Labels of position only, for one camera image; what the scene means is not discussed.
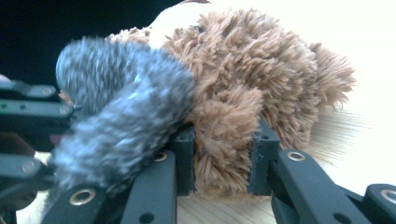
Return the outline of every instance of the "dark background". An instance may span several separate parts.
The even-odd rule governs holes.
[[[83,36],[150,25],[181,0],[0,0],[0,74],[55,85],[61,50]]]

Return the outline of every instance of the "microphone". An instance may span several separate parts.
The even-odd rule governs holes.
[[[79,184],[124,191],[191,111],[192,74],[149,46],[83,38],[63,49],[56,77],[87,118],[53,150],[47,211]]]

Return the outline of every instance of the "metal rivet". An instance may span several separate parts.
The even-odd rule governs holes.
[[[166,160],[166,158],[168,157],[168,155],[166,155],[166,153],[164,152],[159,152],[157,154],[154,155],[154,161],[164,161]]]
[[[381,195],[389,202],[396,204],[396,191],[395,190],[383,189],[383,190],[381,190]]]
[[[41,93],[43,93],[43,95],[45,95],[45,96],[51,95],[52,94],[52,90],[50,88],[46,87],[43,90],[41,90]]]
[[[305,155],[299,152],[289,152],[288,157],[293,161],[305,161]]]
[[[69,112],[69,107],[67,105],[63,105],[61,108],[59,108],[59,112],[61,112],[63,115],[67,114]]]
[[[26,174],[30,174],[35,171],[35,163],[32,161],[27,161],[22,165],[22,170]]]
[[[92,201],[95,196],[96,191],[94,189],[81,189],[70,197],[69,202],[72,205],[79,206]]]

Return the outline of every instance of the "wooden surface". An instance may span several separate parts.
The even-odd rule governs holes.
[[[348,104],[320,116],[309,153],[328,175],[363,194],[372,183],[396,185],[396,3],[385,0],[214,1],[255,7],[281,19],[307,42],[322,42],[345,54],[356,69]],[[269,201],[208,203],[177,200],[178,223],[276,223]],[[37,223],[34,204],[18,213],[21,224]]]

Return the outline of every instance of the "furry windscreen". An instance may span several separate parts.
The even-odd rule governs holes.
[[[193,79],[161,50],[84,38],[68,45],[56,66],[60,89],[87,119],[54,149],[56,187],[94,184],[123,191],[191,111]]]
[[[197,18],[196,26],[173,31],[163,48],[190,68],[195,81],[188,121],[195,128],[194,195],[201,198],[252,199],[249,153],[259,118],[283,148],[308,149],[319,110],[343,103],[355,83],[346,57],[304,42],[259,10],[214,10]],[[132,29],[108,39],[151,38]]]

